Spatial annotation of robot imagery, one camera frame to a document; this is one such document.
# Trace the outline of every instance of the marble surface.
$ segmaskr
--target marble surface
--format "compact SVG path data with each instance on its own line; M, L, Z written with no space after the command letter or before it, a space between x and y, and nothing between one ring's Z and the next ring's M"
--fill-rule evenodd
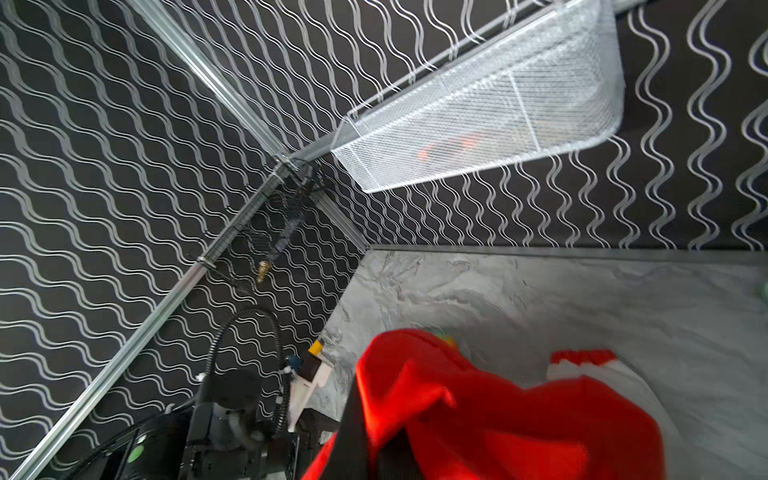
M520 386L550 353L610 348L669 412L703 478L768 478L768 281L755 265L372 250L323 331L335 364L310 406L341 416L378 333L433 326Z

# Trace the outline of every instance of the wire mesh basket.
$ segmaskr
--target wire mesh basket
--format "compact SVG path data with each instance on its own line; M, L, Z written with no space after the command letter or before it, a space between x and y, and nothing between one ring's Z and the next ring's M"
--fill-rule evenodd
M593 147L619 127L611 0L556 2L358 118L333 154L363 191Z

